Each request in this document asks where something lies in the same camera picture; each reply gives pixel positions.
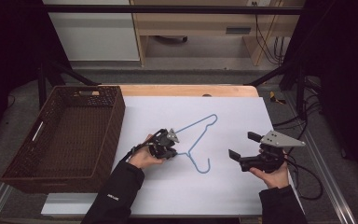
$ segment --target black sleeve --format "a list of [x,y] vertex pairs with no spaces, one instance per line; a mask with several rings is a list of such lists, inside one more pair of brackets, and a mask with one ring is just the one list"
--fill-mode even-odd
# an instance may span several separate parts
[[292,187],[266,189],[259,193],[263,224],[308,223]]
[[81,224],[126,223],[145,179],[144,172],[120,161],[103,185]]

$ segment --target white cabinet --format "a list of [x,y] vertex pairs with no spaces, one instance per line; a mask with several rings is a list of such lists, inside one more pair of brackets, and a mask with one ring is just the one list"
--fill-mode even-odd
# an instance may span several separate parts
[[[62,5],[128,5],[128,0],[43,0]],[[130,13],[49,13],[69,61],[139,61]]]

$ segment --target table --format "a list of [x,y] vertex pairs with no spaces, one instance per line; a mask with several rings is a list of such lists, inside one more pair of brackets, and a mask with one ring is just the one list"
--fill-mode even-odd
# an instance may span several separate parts
[[[246,132],[264,134],[272,129],[263,99],[257,97],[254,87],[122,85],[121,89],[127,108],[114,167],[128,148],[142,141],[142,134],[169,128],[161,125],[173,125],[181,141],[176,148],[178,152],[186,151],[193,143],[198,143],[198,136],[202,136],[197,149],[192,147],[191,155],[197,162],[194,166],[186,156],[178,155],[160,167],[145,170],[144,185],[131,208],[133,217],[261,215],[258,192],[266,188],[265,184],[252,174],[241,172],[240,166],[227,153],[229,147],[234,147],[241,150],[242,156],[256,155],[258,143],[247,140]],[[219,97],[197,97],[205,94]],[[179,126],[204,118],[211,110],[214,116],[179,134]],[[42,214],[82,217],[95,196],[94,193],[49,194]]]

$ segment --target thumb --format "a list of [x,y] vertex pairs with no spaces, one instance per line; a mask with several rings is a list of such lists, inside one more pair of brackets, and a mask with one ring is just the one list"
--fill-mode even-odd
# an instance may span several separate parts
[[264,179],[265,173],[257,168],[252,167],[249,172],[251,172],[253,175],[257,176],[260,179]]

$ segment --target brown wicker basket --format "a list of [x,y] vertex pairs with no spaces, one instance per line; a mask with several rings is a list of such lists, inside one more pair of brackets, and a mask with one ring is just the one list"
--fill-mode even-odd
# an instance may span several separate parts
[[55,87],[1,181],[25,193],[97,192],[116,155],[119,86]]

